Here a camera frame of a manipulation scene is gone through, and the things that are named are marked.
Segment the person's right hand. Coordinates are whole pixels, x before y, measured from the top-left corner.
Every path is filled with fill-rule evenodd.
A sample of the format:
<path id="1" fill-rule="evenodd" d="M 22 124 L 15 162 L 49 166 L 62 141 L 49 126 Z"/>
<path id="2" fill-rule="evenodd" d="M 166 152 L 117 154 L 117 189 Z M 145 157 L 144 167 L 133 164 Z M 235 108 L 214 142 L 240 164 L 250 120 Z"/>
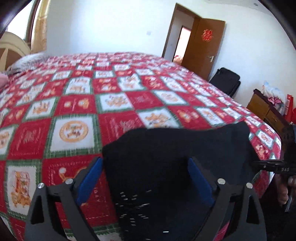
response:
<path id="1" fill-rule="evenodd" d="M 280 174 L 275 174 L 274 180 L 277 188 L 278 202 L 285 205 L 289 199 L 288 187 L 295 189 L 295 176 L 287 178 L 281 176 Z"/>

